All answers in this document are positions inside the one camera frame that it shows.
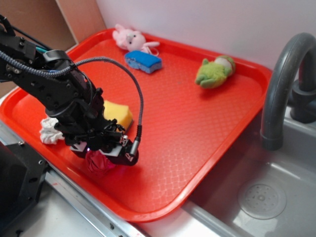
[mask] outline red cloth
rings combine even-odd
[[[99,151],[88,151],[85,154],[85,162],[89,171],[98,176],[103,176],[116,166]]]

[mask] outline white cloth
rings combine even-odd
[[[58,140],[64,140],[62,132],[57,131],[54,126],[58,122],[56,118],[45,118],[40,124],[40,140],[44,144],[57,144]]]

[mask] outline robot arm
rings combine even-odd
[[[143,99],[134,76],[112,59],[100,57],[75,64],[61,50],[38,50],[37,46],[15,35],[8,21],[0,16],[0,82],[12,81],[37,98],[45,112],[57,118],[55,129],[79,156],[90,149],[101,151],[112,163],[134,165],[138,161]],[[102,89],[77,66],[93,61],[111,62],[124,69],[134,80],[141,98],[141,113],[134,142],[124,135],[117,121],[103,117]]]

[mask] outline blue sponge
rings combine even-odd
[[[149,74],[162,68],[160,58],[138,50],[125,54],[125,61],[130,67],[140,69]]]

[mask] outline yellow sponge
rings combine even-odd
[[[133,114],[127,105],[119,105],[108,100],[104,101],[104,118],[108,120],[116,119],[118,124],[122,125],[126,130],[133,122]]]

